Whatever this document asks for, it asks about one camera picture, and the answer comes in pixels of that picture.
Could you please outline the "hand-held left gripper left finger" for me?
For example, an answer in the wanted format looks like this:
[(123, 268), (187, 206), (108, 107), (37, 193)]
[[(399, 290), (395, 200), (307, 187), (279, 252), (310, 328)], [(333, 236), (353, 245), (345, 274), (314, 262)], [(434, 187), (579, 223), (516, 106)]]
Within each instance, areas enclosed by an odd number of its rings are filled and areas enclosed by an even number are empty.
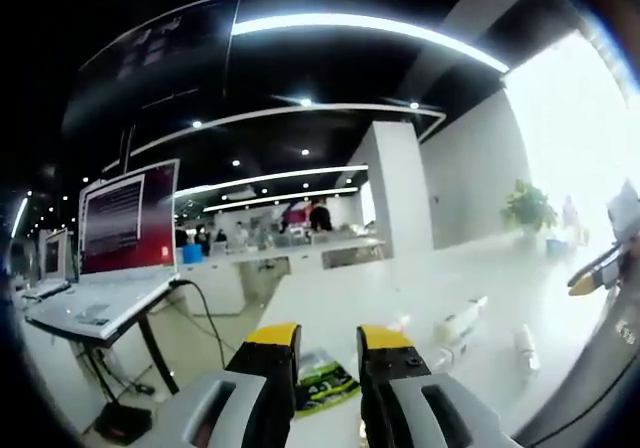
[(251, 333), (222, 371), (173, 396), (146, 447), (283, 447), (296, 411), (301, 326)]

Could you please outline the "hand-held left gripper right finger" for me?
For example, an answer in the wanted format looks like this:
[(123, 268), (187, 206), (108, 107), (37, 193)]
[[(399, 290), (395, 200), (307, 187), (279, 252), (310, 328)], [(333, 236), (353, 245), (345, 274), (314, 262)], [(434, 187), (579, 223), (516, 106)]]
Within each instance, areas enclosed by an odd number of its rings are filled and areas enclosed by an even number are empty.
[(370, 447), (516, 447), (499, 416), (446, 373), (432, 373), (402, 332), (356, 331), (361, 420)]

